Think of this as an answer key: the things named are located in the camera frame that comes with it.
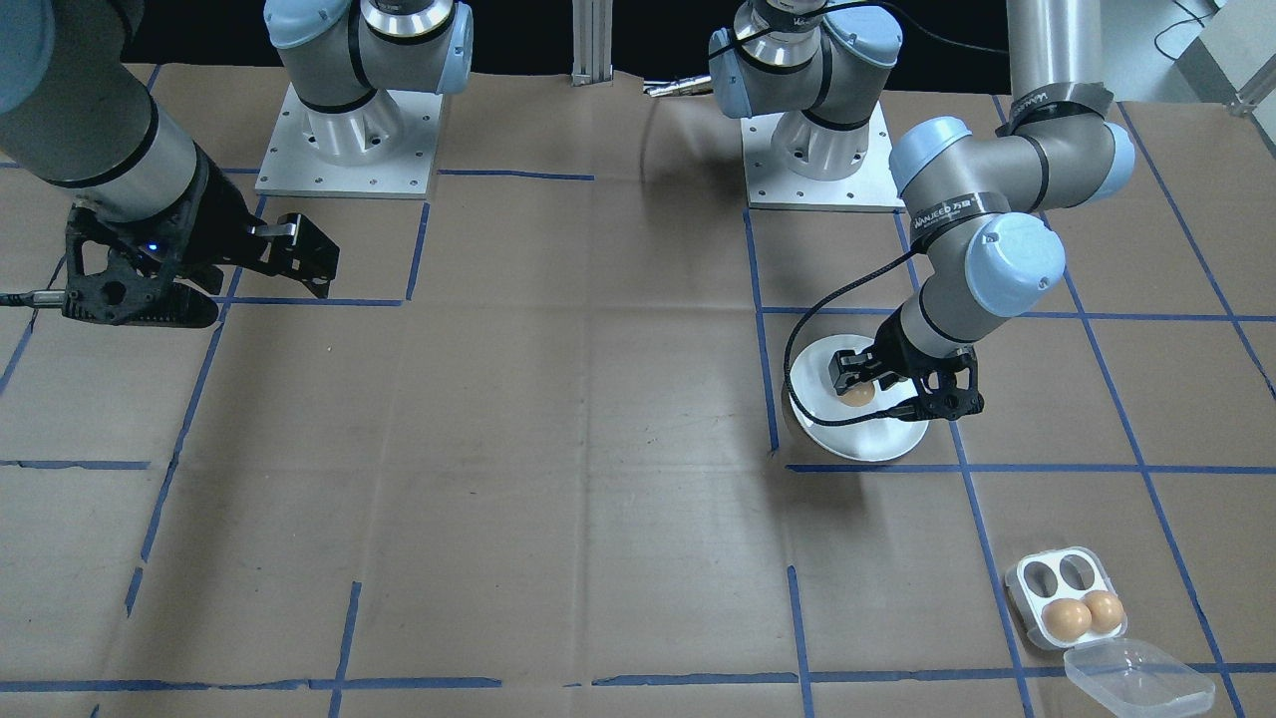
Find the light blue joint cap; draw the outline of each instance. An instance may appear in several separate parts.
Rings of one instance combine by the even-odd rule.
[[[900,59],[903,31],[882,8],[847,8],[824,15],[833,40],[852,55],[878,68],[893,68]]]
[[[949,116],[931,117],[901,136],[891,150],[889,161],[891,176],[900,194],[931,159],[963,136],[970,136],[966,122]]]
[[[291,50],[319,37],[339,23],[351,0],[265,0],[265,28],[271,45]]]
[[[984,224],[966,247],[966,283],[998,316],[1027,311],[1063,278],[1067,258],[1059,235],[1022,212]]]
[[[54,55],[54,5],[50,0],[9,0],[0,22],[0,115],[27,101],[48,70]]]
[[[731,43],[726,29],[720,29],[709,37],[709,54],[717,52]],[[709,75],[713,78],[713,98],[722,114],[739,120],[753,116],[749,91],[744,87],[744,70],[735,51],[726,51],[709,60]]]
[[[1113,194],[1116,194],[1129,182],[1131,175],[1134,173],[1134,143],[1129,140],[1129,133],[1120,125],[1114,125],[1113,122],[1104,124],[1113,133],[1113,166],[1108,170],[1104,182],[1082,204],[1108,199]]]
[[[457,15],[452,19],[450,50],[443,61],[439,94],[458,94],[470,84],[470,61],[475,48],[473,13],[463,3],[457,3],[453,13]]]

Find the table surface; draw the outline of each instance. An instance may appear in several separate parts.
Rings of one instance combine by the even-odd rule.
[[[133,69],[251,204],[283,71]],[[989,136],[1005,98],[882,105]],[[259,200],[341,244],[328,300],[0,311],[0,713],[1100,717],[1000,587],[1086,546],[1210,715],[1265,714],[1276,162],[1220,106],[1110,119],[1134,176],[1048,213],[1068,282],[979,344],[986,412],[886,464],[801,434],[780,357],[902,217],[746,210],[738,122],[630,77],[475,75],[429,201]],[[55,274],[68,205],[0,165],[5,291]]]

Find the white plate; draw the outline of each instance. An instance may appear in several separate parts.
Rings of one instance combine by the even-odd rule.
[[[882,409],[889,409],[896,404],[917,395],[912,383],[902,381],[891,389],[882,392],[880,385],[873,383],[877,393],[873,400],[864,407],[847,407],[833,390],[833,380],[828,376],[828,363],[833,358],[833,352],[842,348],[856,351],[866,348],[873,339],[859,334],[836,334],[824,337],[798,355],[794,361],[792,380],[794,393],[803,406],[812,414],[820,420],[840,422],[872,414]],[[789,398],[794,417],[803,431],[810,436],[815,444],[828,451],[854,459],[856,462],[888,462],[903,457],[912,448],[917,446],[926,434],[929,422],[901,422],[898,420],[874,420],[863,425],[850,427],[822,427],[806,417],[803,417]]]

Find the metal pole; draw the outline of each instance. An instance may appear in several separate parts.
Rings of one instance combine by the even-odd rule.
[[[1228,102],[1228,108],[1238,117],[1249,115],[1271,94],[1272,89],[1276,89],[1276,55],[1268,57],[1263,66],[1254,73],[1254,77],[1236,91],[1236,97]]]
[[[572,84],[611,82],[612,0],[573,0],[575,65]]]

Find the blue tape line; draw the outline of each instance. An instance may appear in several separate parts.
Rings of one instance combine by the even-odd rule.
[[[156,65],[151,70],[151,78],[147,79],[147,92],[151,92],[156,87],[156,80],[160,79],[160,70],[163,69],[163,64]]]
[[[798,569],[789,568],[789,604],[794,613],[794,643],[798,645],[798,685],[801,686],[803,715],[815,718],[815,699],[810,691],[810,663],[806,658],[806,627],[801,619],[801,593],[798,590]]]
[[[984,553],[988,580],[993,584],[993,598],[997,601],[997,613],[1002,620],[1002,631],[1005,634],[1005,648],[1011,653],[1014,684],[1020,687],[1020,703],[1023,704],[1023,718],[1034,718],[1032,695],[1028,692],[1028,681],[1023,672],[1023,661],[1020,658],[1020,649],[1014,644],[1011,608],[1005,603],[1005,592],[1002,589],[1002,574],[997,570],[997,560],[993,559],[993,543],[988,539],[988,528],[984,525],[984,511],[979,508],[975,480],[971,477],[970,464],[966,460],[966,446],[961,441],[961,431],[957,429],[956,422],[948,423],[948,431],[952,432],[953,448],[957,450],[957,462],[961,464],[961,478],[966,486],[966,500],[970,502],[971,518],[975,520],[975,533],[979,534],[979,548]]]
[[[997,119],[1002,120],[1002,124],[1004,125],[1005,124],[1005,110],[1002,110],[1002,99],[998,96],[995,96],[995,94],[989,94],[988,97],[991,98],[993,107],[997,110]]]
[[[133,569],[133,579],[129,580],[129,593],[124,596],[124,615],[133,617],[133,604],[138,601],[138,590],[142,589],[142,566]]]
[[[9,389],[9,381],[13,380],[13,374],[18,371],[18,362],[22,361],[22,355],[27,352],[27,344],[31,343],[31,334],[36,333],[36,316],[40,315],[40,309],[32,309],[31,319],[27,321],[27,328],[22,332],[22,338],[18,339],[18,346],[14,347],[13,353],[9,356],[9,365],[4,369],[4,375],[0,375],[0,397],[4,397],[6,389]]]
[[[1041,218],[1045,218],[1045,213],[1041,213]],[[1072,300],[1077,305],[1077,310],[1082,314],[1086,312],[1085,304],[1081,301],[1081,292],[1077,291],[1077,284],[1072,281],[1072,273],[1064,272],[1063,278],[1068,284],[1068,292],[1072,293]],[[1197,613],[1197,621],[1201,624],[1201,631],[1205,634],[1206,644],[1210,647],[1210,654],[1213,656],[1215,664],[1219,668],[1219,677],[1222,678],[1222,686],[1228,691],[1228,696],[1231,699],[1231,707],[1236,712],[1236,718],[1245,718],[1245,709],[1240,705],[1240,696],[1236,694],[1236,687],[1231,682],[1231,676],[1228,673],[1225,662],[1222,658],[1222,650],[1219,648],[1219,641],[1215,639],[1213,629],[1210,626],[1210,620],[1205,615],[1205,610],[1201,607],[1201,601],[1197,598],[1196,585],[1192,583],[1192,575],[1188,573],[1187,564],[1183,561],[1183,553],[1179,551],[1178,541],[1174,538],[1174,531],[1170,528],[1169,518],[1165,515],[1165,509],[1161,506],[1160,495],[1156,491],[1156,483],[1152,481],[1151,471],[1143,458],[1143,450],[1138,444],[1138,437],[1134,435],[1134,427],[1129,421],[1129,414],[1125,412],[1125,406],[1120,400],[1120,394],[1116,392],[1116,383],[1113,381],[1111,371],[1108,369],[1108,361],[1104,357],[1102,347],[1099,346],[1099,337],[1095,334],[1094,325],[1090,319],[1082,316],[1081,325],[1086,329],[1086,338],[1090,341],[1090,347],[1095,353],[1095,361],[1099,363],[1099,371],[1104,376],[1104,384],[1108,386],[1108,393],[1111,395],[1113,404],[1116,407],[1116,416],[1120,418],[1122,429],[1125,431],[1125,439],[1129,441],[1131,451],[1134,453],[1134,462],[1138,464],[1139,473],[1143,477],[1143,486],[1147,488],[1148,499],[1152,501],[1152,510],[1156,513],[1156,520],[1161,524],[1161,532],[1165,534],[1165,542],[1169,545],[1170,555],[1174,557],[1174,564],[1179,570],[1179,578],[1183,580],[1183,588],[1187,590],[1188,599],[1192,602],[1192,608]]]
[[[453,690],[453,689],[499,689],[501,682],[495,678],[355,678],[343,681],[342,690]]]
[[[309,686],[310,681],[305,678],[291,678],[265,684],[226,684],[214,687],[219,691],[295,691]]]
[[[615,676],[598,678],[597,687],[630,686],[745,686],[798,682],[794,673],[688,673],[685,676]]]
[[[758,278],[758,247],[753,241],[753,216],[744,210],[744,241],[749,249],[749,277],[753,282],[753,319],[758,328],[758,355],[762,357],[762,395],[767,402],[767,431],[771,451],[780,449],[780,427],[776,420],[776,397],[771,388],[771,356],[767,353],[767,323],[762,316],[762,282]]]
[[[909,250],[909,232],[903,231],[903,217],[901,212],[896,209],[891,212],[894,214],[894,233],[900,235],[900,246],[905,251]],[[917,267],[914,265],[912,259],[909,259],[909,279],[912,281],[912,289],[916,291],[921,288],[921,279],[917,278]]]
[[[355,620],[359,619],[359,594],[362,593],[364,584],[352,582],[350,584],[350,606],[346,607],[346,626],[341,633],[341,657],[337,659],[336,687],[332,691],[332,700],[328,703],[328,718],[341,715],[341,692],[346,684],[346,670],[350,667],[350,649],[355,644]]]
[[[416,230],[416,246],[412,249],[412,268],[407,274],[407,291],[403,297],[412,301],[412,295],[416,293],[416,278],[421,270],[421,254],[425,251],[425,227],[430,223],[430,203],[426,201],[421,205],[421,223]]]
[[[308,298],[304,296],[219,296],[218,304],[256,304],[287,306],[402,306],[402,298]]]
[[[933,671],[828,671],[812,673],[813,684],[888,684],[896,681],[991,681],[1014,677],[1014,668],[949,668]]]
[[[168,681],[0,681],[0,694],[207,691],[212,684]]]
[[[962,471],[958,464],[789,464],[795,474],[951,474]],[[966,464],[972,474],[1207,474],[1207,476],[1276,476],[1276,467],[1192,467],[1157,464]]]
[[[439,170],[440,175],[461,177],[527,177],[527,179],[556,179],[570,181],[595,181],[593,175],[561,175],[555,172],[527,172],[523,170]]]
[[[172,478],[177,473],[177,464],[181,460],[181,450],[186,445],[186,436],[190,434],[190,427],[195,421],[195,411],[199,409],[199,399],[204,393],[204,383],[208,381],[208,374],[213,367],[213,355],[217,353],[217,346],[222,341],[222,329],[226,328],[226,310],[230,305],[222,306],[222,325],[213,330],[213,337],[208,342],[208,351],[204,352],[204,363],[199,369],[199,379],[195,380],[195,389],[190,393],[190,403],[186,404],[186,416],[181,422],[181,431],[177,432],[177,444],[172,450],[172,459],[168,460],[168,471],[165,473],[163,485],[160,486],[160,495],[156,497],[154,509],[151,510],[151,523],[147,525],[147,536],[142,539],[142,562],[145,564],[151,560],[151,550],[154,547],[156,534],[160,532],[160,517],[163,514],[163,506],[168,501],[168,490],[172,487]]]
[[[18,467],[19,469],[84,469],[85,472],[144,472],[151,468],[149,462],[51,462],[29,459],[0,459],[0,467]]]
[[[1143,136],[1138,133],[1138,128],[1134,126],[1134,120],[1131,119],[1129,112],[1125,111],[1125,103],[1118,102],[1116,107],[1120,108],[1122,116],[1125,117],[1125,126],[1129,128],[1129,133],[1134,136],[1134,142],[1138,143],[1138,149],[1143,153],[1143,158],[1147,159],[1147,166],[1152,170],[1152,176],[1156,177],[1156,184],[1160,185],[1161,193],[1165,194],[1165,200],[1170,203],[1170,209],[1174,210],[1174,218],[1179,221],[1179,227],[1183,230],[1183,235],[1188,238],[1188,244],[1192,246],[1192,253],[1196,254],[1197,261],[1199,261],[1201,268],[1205,270],[1206,278],[1210,279],[1210,286],[1219,296],[1219,304],[1222,305],[1222,310],[1228,314],[1228,316],[1235,316],[1235,311],[1231,310],[1231,302],[1228,301],[1228,297],[1222,293],[1222,286],[1219,283],[1219,279],[1215,278],[1213,270],[1210,268],[1210,263],[1205,258],[1205,253],[1201,251],[1201,245],[1197,244],[1196,236],[1192,233],[1192,228],[1188,227],[1187,219],[1183,218],[1183,212],[1179,210],[1178,201],[1174,200],[1174,195],[1170,193],[1169,185],[1165,184],[1161,171],[1156,167],[1152,154],[1147,150],[1147,145],[1143,144]],[[1231,325],[1236,330],[1236,335],[1240,337],[1240,343],[1245,347],[1245,353],[1249,355],[1249,361],[1253,362],[1254,369],[1257,369],[1258,374],[1262,375],[1263,383],[1267,384],[1267,393],[1271,394],[1273,400],[1276,400],[1276,385],[1272,384],[1272,379],[1263,367],[1263,363],[1258,357],[1258,352],[1254,351],[1254,346],[1249,342],[1245,329],[1239,321],[1235,320],[1233,320]],[[1230,692],[1231,684],[1226,680],[1226,675],[1224,675],[1224,682],[1228,684]]]

